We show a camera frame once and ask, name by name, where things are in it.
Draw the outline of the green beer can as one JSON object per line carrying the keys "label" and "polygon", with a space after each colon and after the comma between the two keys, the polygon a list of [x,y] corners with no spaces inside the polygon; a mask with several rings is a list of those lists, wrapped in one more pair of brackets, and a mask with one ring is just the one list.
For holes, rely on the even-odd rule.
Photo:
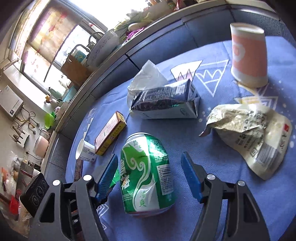
{"label": "green beer can", "polygon": [[153,216],[174,205],[170,161],[158,138],[134,133],[126,139],[120,153],[120,188],[129,215]]}

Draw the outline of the dark blue milk carton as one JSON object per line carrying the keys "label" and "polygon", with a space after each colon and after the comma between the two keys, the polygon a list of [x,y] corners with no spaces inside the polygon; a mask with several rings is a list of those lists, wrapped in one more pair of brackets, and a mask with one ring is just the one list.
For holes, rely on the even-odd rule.
{"label": "dark blue milk carton", "polygon": [[130,107],[134,118],[176,119],[198,117],[200,95],[192,81],[182,80],[135,94]]}

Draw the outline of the pink paper cup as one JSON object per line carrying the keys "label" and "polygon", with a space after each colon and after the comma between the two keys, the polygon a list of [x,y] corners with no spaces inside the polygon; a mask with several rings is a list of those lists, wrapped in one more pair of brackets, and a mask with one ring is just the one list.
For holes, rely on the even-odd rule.
{"label": "pink paper cup", "polygon": [[249,88],[268,83],[264,29],[247,23],[231,23],[233,77]]}

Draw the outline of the white patterned basin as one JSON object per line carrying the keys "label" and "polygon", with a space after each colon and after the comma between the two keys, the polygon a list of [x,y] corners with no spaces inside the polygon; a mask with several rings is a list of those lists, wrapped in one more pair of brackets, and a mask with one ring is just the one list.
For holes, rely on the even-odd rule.
{"label": "white patterned basin", "polygon": [[91,50],[86,61],[86,66],[98,67],[118,45],[119,36],[114,32],[114,29],[109,30]]}

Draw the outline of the beige snack bag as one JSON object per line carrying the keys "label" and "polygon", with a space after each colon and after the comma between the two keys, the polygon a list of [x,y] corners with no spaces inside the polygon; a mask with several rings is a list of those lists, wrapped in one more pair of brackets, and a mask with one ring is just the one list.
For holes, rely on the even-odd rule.
{"label": "beige snack bag", "polygon": [[292,124],[284,115],[261,104],[221,104],[210,112],[200,137],[211,130],[241,154],[258,177],[267,180],[285,157]]}

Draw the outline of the red yellow cardboard box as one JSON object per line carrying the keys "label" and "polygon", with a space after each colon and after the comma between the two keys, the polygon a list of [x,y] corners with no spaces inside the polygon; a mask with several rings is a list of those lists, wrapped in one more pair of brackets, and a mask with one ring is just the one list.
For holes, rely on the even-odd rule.
{"label": "red yellow cardboard box", "polygon": [[123,114],[116,111],[95,139],[95,154],[103,156],[125,127]]}

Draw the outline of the chrome sink faucet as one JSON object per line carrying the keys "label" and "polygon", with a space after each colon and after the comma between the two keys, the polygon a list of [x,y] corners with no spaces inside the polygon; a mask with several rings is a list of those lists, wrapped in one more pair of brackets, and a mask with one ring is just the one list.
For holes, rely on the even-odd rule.
{"label": "chrome sink faucet", "polygon": [[92,33],[89,38],[87,45],[77,44],[71,52],[67,56],[67,60],[70,61],[70,57],[73,57],[76,61],[80,64],[85,65],[88,59],[88,55],[95,47],[96,43],[102,38],[104,35],[103,32],[94,32]]}

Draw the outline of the white yogurt cup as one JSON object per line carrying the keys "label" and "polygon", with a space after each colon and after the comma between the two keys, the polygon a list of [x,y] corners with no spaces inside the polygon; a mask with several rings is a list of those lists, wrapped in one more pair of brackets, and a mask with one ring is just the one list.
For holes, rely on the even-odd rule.
{"label": "white yogurt cup", "polygon": [[76,150],[75,158],[76,160],[94,162],[96,159],[95,147],[84,139],[81,139]]}

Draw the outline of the wooden cutting board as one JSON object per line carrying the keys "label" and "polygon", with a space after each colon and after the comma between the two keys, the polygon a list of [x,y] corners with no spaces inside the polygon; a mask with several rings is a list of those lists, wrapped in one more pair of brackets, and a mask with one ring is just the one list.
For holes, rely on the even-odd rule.
{"label": "wooden cutting board", "polygon": [[61,67],[61,72],[71,80],[76,87],[81,87],[91,75],[91,71],[69,55]]}

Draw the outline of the blue printed tablecloth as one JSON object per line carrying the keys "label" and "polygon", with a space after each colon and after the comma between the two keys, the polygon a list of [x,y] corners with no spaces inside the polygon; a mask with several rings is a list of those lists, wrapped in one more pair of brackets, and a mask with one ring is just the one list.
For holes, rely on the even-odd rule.
{"label": "blue printed tablecloth", "polygon": [[[94,142],[116,111],[124,115],[126,128],[102,157],[83,165],[83,173],[92,173],[112,153],[119,154],[129,135],[144,132],[163,143],[173,176],[175,204],[168,211],[147,218],[126,214],[121,188],[119,185],[114,187],[107,203],[99,208],[99,217],[110,240],[189,240],[202,206],[193,198],[182,171],[180,157],[185,151],[194,162],[222,181],[244,180],[260,207],[271,240],[283,236],[295,217],[295,47],[283,37],[275,36],[266,38],[266,46],[269,82],[255,90],[238,85],[233,78],[230,41],[206,45],[158,65],[167,79],[174,80],[171,69],[178,67],[178,75],[182,77],[192,68],[193,62],[201,62],[193,78],[201,96],[197,119],[143,120],[129,116],[126,104],[129,82],[112,89],[87,108],[70,150],[65,174],[67,182],[74,179],[75,152],[80,140]],[[240,100],[261,102],[291,121],[293,133],[287,141],[285,158],[269,180],[262,180],[253,173],[243,157],[228,147],[216,132],[200,137],[206,117],[215,106]]]}

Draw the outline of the white tissue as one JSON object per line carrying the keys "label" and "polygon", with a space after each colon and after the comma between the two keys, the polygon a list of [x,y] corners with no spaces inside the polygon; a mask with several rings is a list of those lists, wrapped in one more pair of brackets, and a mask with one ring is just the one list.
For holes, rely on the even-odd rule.
{"label": "white tissue", "polygon": [[140,91],[161,87],[168,84],[168,80],[160,73],[151,60],[146,61],[141,70],[128,86],[127,105],[131,106],[134,95]]}

